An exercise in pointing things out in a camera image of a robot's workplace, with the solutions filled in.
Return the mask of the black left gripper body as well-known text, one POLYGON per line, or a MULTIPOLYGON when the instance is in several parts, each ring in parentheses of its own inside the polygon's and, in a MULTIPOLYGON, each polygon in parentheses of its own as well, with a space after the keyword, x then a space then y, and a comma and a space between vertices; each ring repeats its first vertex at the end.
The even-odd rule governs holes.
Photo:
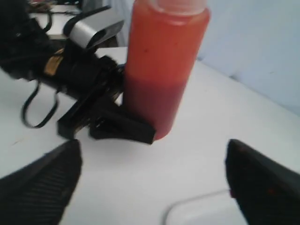
POLYGON ((108 56, 98 60, 96 77, 88 89, 79 94, 76 102, 58 120, 58 134, 64 138, 75 138, 84 127, 90 131, 98 125, 107 125, 102 110, 110 105, 117 106, 115 101, 123 92, 124 66, 118 65, 108 56))

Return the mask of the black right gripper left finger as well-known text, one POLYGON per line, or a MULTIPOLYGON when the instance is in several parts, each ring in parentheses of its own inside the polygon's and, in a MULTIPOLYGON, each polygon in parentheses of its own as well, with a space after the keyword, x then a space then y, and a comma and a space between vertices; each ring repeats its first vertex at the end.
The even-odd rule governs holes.
POLYGON ((82 171, 77 139, 63 143, 38 160, 0 180, 2 225, 57 225, 82 171))

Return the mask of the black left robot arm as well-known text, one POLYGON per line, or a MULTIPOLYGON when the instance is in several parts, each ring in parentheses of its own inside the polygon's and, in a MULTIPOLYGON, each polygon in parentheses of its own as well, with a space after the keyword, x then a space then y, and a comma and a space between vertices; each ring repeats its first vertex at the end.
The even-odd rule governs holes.
POLYGON ((22 106, 23 124, 32 127, 27 109, 44 83, 76 99, 57 122, 60 136, 73 139, 79 130, 89 127, 96 140, 152 144, 155 129, 116 104, 123 93, 124 66, 109 56, 96 55, 99 45, 122 29, 123 19, 109 6, 78 13, 63 27, 63 47, 47 35, 52 23, 53 12, 47 3, 0 3, 0 67, 14 79, 37 82, 22 106))

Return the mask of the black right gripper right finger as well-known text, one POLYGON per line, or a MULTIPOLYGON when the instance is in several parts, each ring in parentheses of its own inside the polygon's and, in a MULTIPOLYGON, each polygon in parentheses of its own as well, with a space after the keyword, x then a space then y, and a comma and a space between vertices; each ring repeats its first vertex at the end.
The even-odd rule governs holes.
POLYGON ((300 175, 249 145, 231 139, 225 159, 226 178, 249 225, 298 225, 300 175))

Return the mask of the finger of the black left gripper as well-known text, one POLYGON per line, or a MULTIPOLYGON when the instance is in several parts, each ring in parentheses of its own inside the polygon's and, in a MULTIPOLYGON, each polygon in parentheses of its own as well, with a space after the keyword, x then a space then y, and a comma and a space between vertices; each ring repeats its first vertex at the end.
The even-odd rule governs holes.
POLYGON ((156 130, 109 98, 99 99, 92 113, 89 135, 96 139, 126 139, 152 144, 156 130))

